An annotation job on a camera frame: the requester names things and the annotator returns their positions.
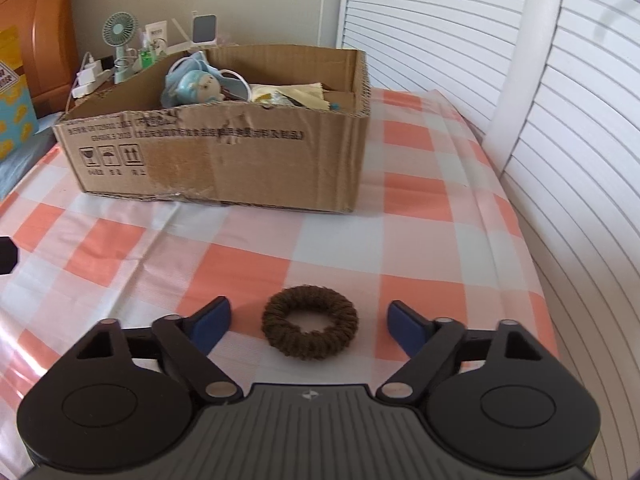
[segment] yellow patterned box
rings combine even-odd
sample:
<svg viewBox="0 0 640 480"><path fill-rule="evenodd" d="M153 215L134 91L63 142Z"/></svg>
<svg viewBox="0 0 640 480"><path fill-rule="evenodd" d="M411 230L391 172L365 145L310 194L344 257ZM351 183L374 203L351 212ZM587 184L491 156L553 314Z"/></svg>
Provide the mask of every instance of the yellow patterned box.
<svg viewBox="0 0 640 480"><path fill-rule="evenodd" d="M38 131L24 75L18 29L0 30L0 162Z"/></svg>

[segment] fuzzy scrunchie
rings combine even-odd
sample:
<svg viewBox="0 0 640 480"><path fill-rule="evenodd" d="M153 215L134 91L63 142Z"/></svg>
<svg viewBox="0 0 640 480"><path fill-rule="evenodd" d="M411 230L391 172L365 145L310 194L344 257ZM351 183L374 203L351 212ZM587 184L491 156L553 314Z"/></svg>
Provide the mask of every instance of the fuzzy scrunchie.
<svg viewBox="0 0 640 480"><path fill-rule="evenodd" d="M294 310L326 314L332 325L322 332L302 332L287 320ZM347 348L358 331L353 303L324 286L301 285L275 294L262 314L262 331L269 343L284 355L302 360L322 360Z"/></svg>

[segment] white louvered door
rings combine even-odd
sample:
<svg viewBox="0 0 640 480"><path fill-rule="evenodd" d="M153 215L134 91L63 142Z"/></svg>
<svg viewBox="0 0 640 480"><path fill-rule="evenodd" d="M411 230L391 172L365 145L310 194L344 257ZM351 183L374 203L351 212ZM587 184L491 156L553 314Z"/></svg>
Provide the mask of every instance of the white louvered door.
<svg viewBox="0 0 640 480"><path fill-rule="evenodd" d="M338 46L367 52L374 85L439 89L483 137L561 358L601 409L590 466L628 478L640 468L640 3L343 0L340 22Z"/></svg>
<svg viewBox="0 0 640 480"><path fill-rule="evenodd" d="M367 53L376 86L446 95L488 128L525 0L346 0L338 42Z"/></svg>
<svg viewBox="0 0 640 480"><path fill-rule="evenodd" d="M640 4L562 0L502 184L538 266L562 360L602 412L600 479L640 467Z"/></svg>

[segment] orange and white checkered cloth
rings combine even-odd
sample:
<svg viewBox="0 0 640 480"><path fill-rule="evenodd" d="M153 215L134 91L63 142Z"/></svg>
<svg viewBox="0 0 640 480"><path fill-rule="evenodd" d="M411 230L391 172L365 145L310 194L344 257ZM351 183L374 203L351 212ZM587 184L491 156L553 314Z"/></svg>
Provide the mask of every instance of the orange and white checkered cloth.
<svg viewBox="0 0 640 480"><path fill-rule="evenodd" d="M0 235L21 257L0 276L0 474L9 478L30 466L15 429L20 399L105 317L148 326L227 296L232 331L211 357L245 391L259 381L377 387L406 359L386 332L396 299L471 328L517 319L555 351L514 211L437 92L373 91L350 215L91 196L55 148L0 205ZM336 358L297 361L262 336L268 298L304 283L334 288L358 309L358 335Z"/></svg>

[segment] small bottle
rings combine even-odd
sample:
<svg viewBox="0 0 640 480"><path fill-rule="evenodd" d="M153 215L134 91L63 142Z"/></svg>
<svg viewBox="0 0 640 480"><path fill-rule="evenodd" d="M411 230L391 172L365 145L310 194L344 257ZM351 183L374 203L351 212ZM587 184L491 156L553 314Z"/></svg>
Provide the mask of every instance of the small bottle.
<svg viewBox="0 0 640 480"><path fill-rule="evenodd" d="M149 68L155 62L156 56L154 56L154 51L151 48L149 36L145 33L142 48L140 49L140 64L142 68L145 69Z"/></svg>

